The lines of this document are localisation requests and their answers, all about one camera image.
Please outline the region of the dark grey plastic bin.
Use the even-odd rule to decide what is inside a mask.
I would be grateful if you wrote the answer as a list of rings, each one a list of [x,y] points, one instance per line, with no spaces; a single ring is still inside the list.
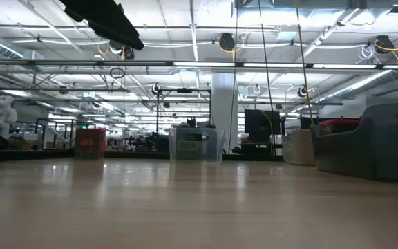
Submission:
[[[398,182],[398,104],[368,107],[352,131],[310,127],[316,167],[324,172]]]

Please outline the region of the dark green pepper tin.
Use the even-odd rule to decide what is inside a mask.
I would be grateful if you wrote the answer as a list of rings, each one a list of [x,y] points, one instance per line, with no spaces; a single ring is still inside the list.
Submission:
[[[204,129],[176,129],[176,160],[202,161],[206,159],[208,134]]]

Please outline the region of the black monitor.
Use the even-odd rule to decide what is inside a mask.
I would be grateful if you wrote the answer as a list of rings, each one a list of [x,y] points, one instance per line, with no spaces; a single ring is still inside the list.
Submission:
[[[245,109],[245,133],[251,142],[267,143],[271,135],[281,135],[281,116],[279,112],[259,109]]]

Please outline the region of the black aluminium table frame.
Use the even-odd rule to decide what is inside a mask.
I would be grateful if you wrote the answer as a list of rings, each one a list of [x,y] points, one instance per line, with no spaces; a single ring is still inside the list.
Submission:
[[[43,150],[43,151],[0,151],[0,161],[9,160],[44,160],[51,158],[70,158],[73,157],[73,150]],[[119,152],[107,151],[105,158],[126,158],[126,159],[151,159],[168,160],[170,155],[167,153],[147,153],[147,152]],[[231,161],[265,161],[283,162],[283,156],[267,154],[224,154],[223,160]]]

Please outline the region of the white building column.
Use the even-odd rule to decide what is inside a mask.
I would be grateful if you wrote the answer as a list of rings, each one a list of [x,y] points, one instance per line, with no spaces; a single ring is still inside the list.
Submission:
[[[237,80],[233,73],[212,75],[211,113],[213,124],[224,131],[224,149],[229,152],[238,142]]]

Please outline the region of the clear plastic bin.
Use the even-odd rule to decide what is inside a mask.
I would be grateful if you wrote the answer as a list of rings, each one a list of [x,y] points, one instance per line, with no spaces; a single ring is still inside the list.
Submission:
[[[172,161],[190,161],[190,160],[176,160],[176,129],[172,128],[169,130],[169,153],[170,160]],[[205,132],[209,136],[209,140],[207,143],[207,155],[206,159],[202,161],[195,162],[206,162],[206,163],[221,163],[222,162],[222,154],[223,154],[223,144],[224,144],[224,131],[222,129],[215,128],[197,128],[204,129]]]

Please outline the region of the black metal frame rig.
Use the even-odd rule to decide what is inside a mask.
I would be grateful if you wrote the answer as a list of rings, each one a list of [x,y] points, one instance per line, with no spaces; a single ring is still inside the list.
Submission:
[[[165,99],[169,94],[172,92],[172,90],[169,89],[158,89],[156,91],[156,130],[155,133],[159,134],[159,115],[160,115],[160,103]],[[211,90],[201,90],[201,89],[189,89],[189,88],[178,88],[176,89],[177,93],[193,93],[197,92],[200,96],[202,96],[205,100],[206,97],[202,95],[202,92],[207,92],[209,95],[211,95]],[[216,126],[212,123],[212,110],[211,110],[211,99],[208,100],[209,102],[209,122],[205,126],[206,128],[215,128]]]

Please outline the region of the red spice tin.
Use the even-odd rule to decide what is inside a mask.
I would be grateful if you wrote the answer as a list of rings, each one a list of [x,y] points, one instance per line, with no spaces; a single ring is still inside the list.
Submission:
[[[101,159],[106,147],[105,129],[78,128],[75,136],[74,157],[77,159]]]
[[[319,134],[321,136],[334,133],[354,131],[360,123],[360,119],[337,118],[319,123]]]

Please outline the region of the white plastic bin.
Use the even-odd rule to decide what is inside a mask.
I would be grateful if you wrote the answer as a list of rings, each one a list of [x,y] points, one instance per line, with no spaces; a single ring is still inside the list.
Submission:
[[[315,166],[314,147],[309,129],[297,129],[282,137],[283,160],[293,165]]]

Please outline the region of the long ceiling light bar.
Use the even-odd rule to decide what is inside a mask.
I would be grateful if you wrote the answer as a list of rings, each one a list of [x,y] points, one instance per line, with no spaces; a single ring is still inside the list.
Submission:
[[[0,65],[17,66],[173,66],[205,68],[284,68],[398,70],[398,64],[328,64],[328,63],[260,63],[260,62],[185,62],[185,61],[83,61],[83,60],[0,60]]]

